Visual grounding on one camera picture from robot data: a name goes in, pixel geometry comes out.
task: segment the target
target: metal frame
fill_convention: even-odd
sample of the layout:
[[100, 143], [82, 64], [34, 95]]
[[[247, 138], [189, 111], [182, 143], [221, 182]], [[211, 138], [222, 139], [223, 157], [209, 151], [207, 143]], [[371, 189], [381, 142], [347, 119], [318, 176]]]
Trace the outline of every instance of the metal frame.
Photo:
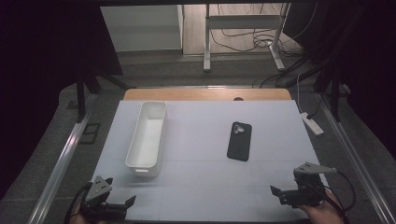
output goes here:
[[88, 119], [91, 116], [92, 108], [96, 101], [96, 98], [97, 95], [94, 94], [91, 94], [89, 96], [86, 104], [85, 116], [80, 123], [75, 124], [73, 131], [70, 133], [66, 145], [64, 146], [64, 150], [62, 151], [59, 160], [56, 162], [55, 167], [53, 168], [53, 171], [46, 184], [46, 187], [44, 187], [43, 192], [41, 193], [41, 196], [38, 199], [37, 204], [35, 205], [35, 209], [33, 210], [33, 213], [27, 223], [44, 222], [44, 219], [48, 211], [50, 210], [53, 198], [55, 197], [55, 194], [62, 183], [64, 174], [66, 173], [67, 167], [73, 157], [75, 149], [78, 145], [79, 138], [84, 132]]
[[286, 14], [290, 3], [286, 3], [279, 15], [238, 15], [238, 16], [210, 16], [209, 4], [206, 4], [205, 16], [205, 48], [204, 48], [204, 71], [210, 71], [210, 30], [219, 29], [275, 29], [274, 40], [270, 43], [269, 50], [274, 58], [278, 71], [284, 71], [285, 65], [277, 51], [277, 42], [282, 34]]
[[326, 117], [330, 124], [332, 125], [332, 129], [334, 130], [335, 135], [337, 136], [339, 142], [343, 146], [343, 149], [346, 153], [346, 157], [350, 161], [357, 177], [359, 178], [361, 184], [363, 185], [367, 195], [369, 196], [375, 211], [378, 213], [379, 218], [382, 223], [394, 224], [396, 223], [394, 215], [391, 213], [388, 203], [382, 195], [378, 185], [374, 182], [373, 178], [367, 171], [366, 167], [361, 160], [361, 157], [356, 152], [352, 142], [349, 140], [347, 133], [345, 132], [342, 124], [337, 122], [332, 115], [331, 110], [329, 109], [329, 102], [326, 97], [322, 97], [321, 99], [323, 104], [321, 104], [322, 109], [324, 110]]

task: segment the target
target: aluminum rail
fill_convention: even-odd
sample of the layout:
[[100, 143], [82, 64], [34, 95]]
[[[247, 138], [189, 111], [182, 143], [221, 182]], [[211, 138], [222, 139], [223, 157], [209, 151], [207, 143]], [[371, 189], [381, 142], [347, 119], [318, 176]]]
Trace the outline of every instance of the aluminum rail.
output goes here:
[[44, 219], [50, 210], [53, 198], [61, 185], [64, 174], [66, 173], [67, 167], [73, 157], [78, 141], [84, 132], [85, 126], [87, 125], [88, 119], [91, 116], [93, 105], [96, 101], [97, 95], [91, 94], [88, 97], [86, 103], [86, 113], [81, 123], [75, 124], [69, 138], [67, 139], [66, 145], [52, 170], [49, 180], [38, 199], [35, 209], [30, 216], [28, 223], [43, 223]]
[[363, 161], [361, 160], [359, 154], [356, 152], [356, 149], [349, 140], [342, 124], [340, 122], [337, 122], [332, 116], [332, 112], [329, 109], [329, 102], [327, 101], [326, 97], [320, 97], [320, 95], [318, 95], [318, 98], [322, 98], [321, 100], [324, 104], [321, 104], [321, 107], [324, 110], [330, 124], [332, 125], [335, 135], [343, 146], [346, 157], [350, 161], [356, 175], [361, 181], [361, 184], [363, 185], [367, 195], [369, 196], [374, 206], [374, 209], [378, 213], [378, 216], [381, 219], [382, 223], [395, 224], [395, 217], [391, 213], [387, 201], [382, 195], [378, 185], [374, 182], [373, 178], [370, 176], [369, 172], [364, 166]]

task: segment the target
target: wooden board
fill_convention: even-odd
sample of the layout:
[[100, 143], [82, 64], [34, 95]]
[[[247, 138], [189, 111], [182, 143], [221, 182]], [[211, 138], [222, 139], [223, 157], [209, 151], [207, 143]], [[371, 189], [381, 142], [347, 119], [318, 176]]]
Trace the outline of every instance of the wooden board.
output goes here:
[[285, 89], [133, 89], [124, 100], [141, 101], [245, 101], [291, 100]]

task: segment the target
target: desk leg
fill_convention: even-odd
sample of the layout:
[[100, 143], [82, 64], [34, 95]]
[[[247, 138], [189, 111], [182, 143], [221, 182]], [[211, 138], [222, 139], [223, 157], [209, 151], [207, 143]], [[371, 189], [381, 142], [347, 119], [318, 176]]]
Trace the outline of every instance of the desk leg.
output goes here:
[[277, 51], [277, 42], [279, 41], [280, 34], [282, 33], [283, 25], [286, 19], [286, 14], [288, 13], [289, 4], [290, 3], [285, 3], [285, 5], [282, 8], [282, 11], [280, 12], [280, 18], [277, 23], [274, 40], [269, 47], [278, 71], [285, 70], [285, 65], [283, 65], [282, 60], [280, 59], [279, 53]]
[[204, 49], [204, 71], [210, 72], [210, 16], [209, 16], [209, 4], [206, 4], [206, 17], [205, 17], [205, 49]]

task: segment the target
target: white power strip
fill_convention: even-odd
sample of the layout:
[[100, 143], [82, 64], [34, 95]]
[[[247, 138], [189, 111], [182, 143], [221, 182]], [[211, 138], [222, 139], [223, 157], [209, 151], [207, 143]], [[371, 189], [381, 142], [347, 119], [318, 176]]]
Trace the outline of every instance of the white power strip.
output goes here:
[[309, 130], [311, 130], [311, 132], [316, 136], [323, 134], [323, 130], [321, 130], [317, 123], [313, 119], [307, 119], [306, 116], [308, 116], [306, 112], [301, 113], [301, 118]]

